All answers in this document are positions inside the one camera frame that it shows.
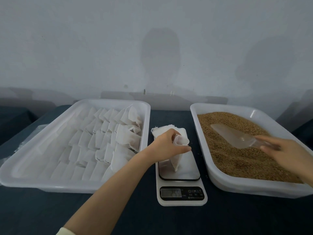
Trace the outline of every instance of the pile of grain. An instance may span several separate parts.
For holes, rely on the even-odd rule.
[[[257,148],[237,149],[222,138],[211,124],[222,123],[251,135],[269,135],[267,131],[240,116],[213,112],[198,115],[214,164],[230,176],[303,183],[296,175],[286,171],[272,158]]]

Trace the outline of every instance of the digital scale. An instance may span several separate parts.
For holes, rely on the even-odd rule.
[[[170,160],[156,163],[157,199],[162,206],[201,206],[208,201],[192,151],[175,172]]]

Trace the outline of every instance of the sleeve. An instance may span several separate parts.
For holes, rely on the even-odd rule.
[[[70,230],[62,227],[60,228],[60,230],[58,231],[58,233],[56,235],[75,235],[75,233],[71,232]]]

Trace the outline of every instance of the white plastic tray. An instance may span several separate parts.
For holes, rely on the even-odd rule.
[[[97,109],[103,107],[106,109],[114,108],[116,110],[122,110],[133,105],[143,121],[139,151],[147,147],[151,110],[148,103],[127,100],[86,99],[72,105],[12,155],[0,168],[0,183],[9,187],[31,187],[50,192],[94,193],[99,189],[103,182],[20,178],[18,172],[19,168],[25,166],[35,154],[40,153],[40,147],[47,143],[47,141],[51,141],[60,127],[68,122],[74,114],[77,114],[77,112],[80,112],[86,107],[86,105],[94,106]]]
[[[229,192],[285,198],[298,198],[313,194],[313,189],[307,184],[233,177],[223,173],[215,166],[197,117],[197,115],[199,114],[219,111],[239,115],[258,124],[275,137],[295,140],[296,142],[301,144],[307,151],[309,151],[311,155],[313,155],[313,152],[307,146],[305,146],[302,142],[300,142],[296,137],[294,137],[290,132],[280,126],[267,114],[250,107],[204,103],[192,104],[190,106],[190,110],[194,118],[198,139],[200,142],[210,180],[218,188]]]

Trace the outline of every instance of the scoop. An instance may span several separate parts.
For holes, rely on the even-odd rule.
[[[211,127],[221,135],[230,145],[238,149],[245,149],[248,147],[260,148],[261,146],[271,147],[279,151],[280,147],[269,142],[256,139],[255,137],[243,133],[234,128],[228,127],[224,124],[211,124]]]

